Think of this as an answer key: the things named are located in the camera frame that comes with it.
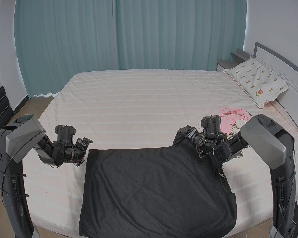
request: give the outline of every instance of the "pillowcase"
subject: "pillowcase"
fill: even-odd
[[[259,108],[263,108],[264,104],[274,101],[279,94],[289,89],[278,72],[267,69],[252,57],[224,71],[242,86]]]

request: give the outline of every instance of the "white label sticker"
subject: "white label sticker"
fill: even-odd
[[[195,132],[196,132],[196,129],[194,128],[193,131],[188,135],[188,137],[191,138]]]
[[[79,142],[81,145],[86,146],[86,144],[85,144],[83,141],[78,140],[78,142]]]

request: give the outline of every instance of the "wall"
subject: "wall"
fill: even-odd
[[[297,13],[297,0],[247,0],[243,50],[253,55],[259,42],[298,65]]]
[[[0,0],[0,84],[14,110],[27,96],[15,50],[15,0]]]

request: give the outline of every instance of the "brown floor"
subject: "brown floor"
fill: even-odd
[[[15,118],[22,116],[24,114],[34,114],[37,118],[41,116],[43,111],[47,108],[49,103],[53,100],[52,96],[49,97],[33,97],[31,98],[18,112],[16,116],[12,118],[14,120]],[[272,223],[272,218],[268,219],[250,229],[246,229],[245,231],[242,231],[238,234],[235,234],[233,236],[230,236],[228,238],[268,238],[269,237],[269,226]],[[8,220],[6,210],[4,206],[2,205],[2,202],[0,202],[0,231],[1,231],[1,237],[7,237],[7,238],[13,238],[14,232],[11,227],[11,224]],[[53,232],[50,232],[48,230],[45,230],[43,228],[38,227],[38,231],[41,238],[62,238],[62,236],[59,236]]]

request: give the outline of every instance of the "nightstand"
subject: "nightstand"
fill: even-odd
[[[233,60],[223,60],[219,59],[217,61],[217,72],[223,71],[223,69],[231,69],[238,64],[243,63],[244,61],[250,58],[249,53],[237,48],[236,53],[231,52],[231,57]]]

